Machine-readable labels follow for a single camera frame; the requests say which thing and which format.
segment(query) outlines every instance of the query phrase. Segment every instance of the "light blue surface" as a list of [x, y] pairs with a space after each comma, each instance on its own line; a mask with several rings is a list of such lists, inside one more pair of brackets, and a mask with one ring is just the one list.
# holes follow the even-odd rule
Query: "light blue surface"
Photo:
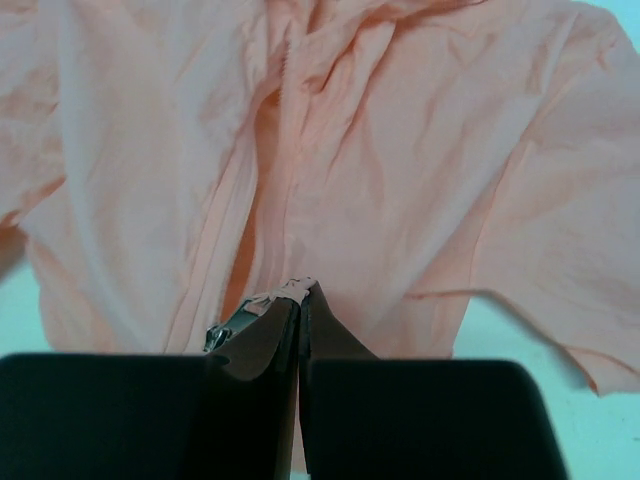
[[[588, 3], [613, 11], [640, 47], [639, 0]], [[37, 296], [37, 284], [24, 263], [0, 283], [0, 355], [49, 349]], [[542, 390], [573, 479], [640, 480], [640, 395], [598, 398], [554, 348], [482, 299], [471, 302], [455, 352], [459, 358], [512, 359], [527, 368]]]

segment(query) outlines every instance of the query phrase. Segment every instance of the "peach fabric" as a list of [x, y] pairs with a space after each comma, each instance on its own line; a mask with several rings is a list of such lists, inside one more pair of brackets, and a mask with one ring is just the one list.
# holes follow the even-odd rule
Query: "peach fabric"
[[311, 275], [379, 355], [450, 355], [482, 293], [640, 390], [638, 56], [475, 3], [3, 0], [0, 225], [51, 344], [199, 352]]

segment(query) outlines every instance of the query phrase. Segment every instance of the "cloth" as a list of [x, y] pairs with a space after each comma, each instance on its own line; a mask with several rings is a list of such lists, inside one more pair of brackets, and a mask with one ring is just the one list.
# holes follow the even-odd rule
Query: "cloth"
[[0, 225], [61, 350], [312, 275], [380, 356], [493, 295], [640, 390], [640, 61], [563, 0], [4, 0]]

